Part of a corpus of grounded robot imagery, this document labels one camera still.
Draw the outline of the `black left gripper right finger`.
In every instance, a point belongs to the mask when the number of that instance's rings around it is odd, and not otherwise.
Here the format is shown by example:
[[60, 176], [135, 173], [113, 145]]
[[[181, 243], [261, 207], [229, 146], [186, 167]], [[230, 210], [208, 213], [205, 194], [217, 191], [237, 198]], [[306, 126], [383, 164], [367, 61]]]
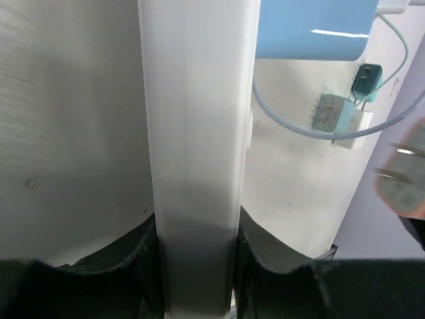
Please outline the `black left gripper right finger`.
[[234, 290], [238, 318], [423, 318], [424, 261], [311, 259], [241, 209]]

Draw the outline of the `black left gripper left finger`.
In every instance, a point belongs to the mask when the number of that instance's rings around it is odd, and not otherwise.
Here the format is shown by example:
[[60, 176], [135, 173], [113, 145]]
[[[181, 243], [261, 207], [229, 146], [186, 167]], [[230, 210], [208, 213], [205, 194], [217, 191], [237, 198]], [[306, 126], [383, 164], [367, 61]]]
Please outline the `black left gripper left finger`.
[[73, 265], [1, 261], [2, 318], [163, 318], [155, 217]]

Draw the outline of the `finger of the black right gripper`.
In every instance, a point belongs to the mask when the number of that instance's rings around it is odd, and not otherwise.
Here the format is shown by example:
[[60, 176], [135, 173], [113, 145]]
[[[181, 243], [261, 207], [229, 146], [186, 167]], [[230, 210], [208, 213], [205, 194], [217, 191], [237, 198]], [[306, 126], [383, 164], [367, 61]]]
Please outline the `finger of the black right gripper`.
[[408, 217], [400, 217], [400, 220], [405, 229], [415, 238], [421, 247], [424, 248], [425, 221]]

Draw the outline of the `salmon pink plug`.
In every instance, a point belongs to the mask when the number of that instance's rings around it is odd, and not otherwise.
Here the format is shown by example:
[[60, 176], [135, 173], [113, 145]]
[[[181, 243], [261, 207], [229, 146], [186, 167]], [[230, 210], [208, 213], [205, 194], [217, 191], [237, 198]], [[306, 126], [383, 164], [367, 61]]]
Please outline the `salmon pink plug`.
[[424, 219], [424, 119], [391, 144], [392, 153], [377, 174], [375, 189], [397, 215]]

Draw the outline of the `white plug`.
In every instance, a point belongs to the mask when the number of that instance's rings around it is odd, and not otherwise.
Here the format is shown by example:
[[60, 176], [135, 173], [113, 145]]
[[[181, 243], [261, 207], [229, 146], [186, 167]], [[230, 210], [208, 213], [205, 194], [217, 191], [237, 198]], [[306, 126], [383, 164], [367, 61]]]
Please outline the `white plug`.
[[[355, 133], [368, 129], [371, 125], [372, 118], [372, 112], [355, 109], [351, 116], [346, 133]], [[348, 150], [355, 150], [359, 149], [363, 145], [364, 139], [364, 137], [358, 137], [346, 140], [333, 140], [332, 144]]]

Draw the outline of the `dark teal plug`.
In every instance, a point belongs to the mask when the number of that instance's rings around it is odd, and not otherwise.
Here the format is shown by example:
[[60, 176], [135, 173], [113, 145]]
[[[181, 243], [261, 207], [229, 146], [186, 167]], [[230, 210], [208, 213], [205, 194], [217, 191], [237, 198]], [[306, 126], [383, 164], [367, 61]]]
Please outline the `dark teal plug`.
[[377, 97], [377, 87], [383, 82], [383, 68], [379, 64], [365, 63], [358, 69], [351, 87], [357, 101], [371, 103]]

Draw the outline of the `light blue plug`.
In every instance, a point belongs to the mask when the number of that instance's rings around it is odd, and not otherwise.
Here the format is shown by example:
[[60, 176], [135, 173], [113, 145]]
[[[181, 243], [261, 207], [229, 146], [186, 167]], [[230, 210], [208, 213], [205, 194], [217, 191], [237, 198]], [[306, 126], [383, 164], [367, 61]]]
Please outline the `light blue plug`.
[[377, 6], [373, 0], [263, 0], [256, 58], [357, 60]]

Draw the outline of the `white power strip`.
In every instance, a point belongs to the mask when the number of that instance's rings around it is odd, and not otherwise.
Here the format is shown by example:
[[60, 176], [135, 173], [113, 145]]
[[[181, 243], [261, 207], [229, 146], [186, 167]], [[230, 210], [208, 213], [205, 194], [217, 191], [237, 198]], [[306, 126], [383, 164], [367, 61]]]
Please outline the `white power strip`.
[[259, 1], [138, 3], [167, 318], [228, 318]]

